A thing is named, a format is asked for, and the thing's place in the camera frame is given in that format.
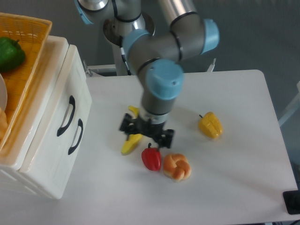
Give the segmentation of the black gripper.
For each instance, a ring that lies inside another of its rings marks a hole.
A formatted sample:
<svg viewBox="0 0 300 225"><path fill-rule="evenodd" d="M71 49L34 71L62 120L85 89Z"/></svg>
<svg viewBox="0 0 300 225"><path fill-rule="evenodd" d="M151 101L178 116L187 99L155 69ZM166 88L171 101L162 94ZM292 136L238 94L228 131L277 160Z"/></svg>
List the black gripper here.
<svg viewBox="0 0 300 225"><path fill-rule="evenodd" d="M149 137L158 144L157 150L161 151L163 148L171 148L175 134L173 129L164 129L164 125L164 122L153 124L151 119L143 120L140 116L133 118L130 114L126 113L120 124L119 131L127 135L126 141L130 139L131 135L136 134Z"/></svg>

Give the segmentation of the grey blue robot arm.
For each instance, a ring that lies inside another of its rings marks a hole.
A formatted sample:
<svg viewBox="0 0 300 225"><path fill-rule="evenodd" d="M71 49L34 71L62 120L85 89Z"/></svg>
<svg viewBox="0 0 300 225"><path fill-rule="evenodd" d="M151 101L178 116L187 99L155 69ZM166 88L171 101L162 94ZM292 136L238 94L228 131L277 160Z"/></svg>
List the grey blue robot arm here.
<svg viewBox="0 0 300 225"><path fill-rule="evenodd" d="M120 131L142 134L159 148L170 148L174 131L164 129L168 114L182 90L179 62L217 47L220 34L212 19L202 19L191 0L161 0L169 30L155 36L150 17L139 0L77 0L85 24L104 20L106 39L119 48L121 66L138 77L143 95L136 117L125 114Z"/></svg>

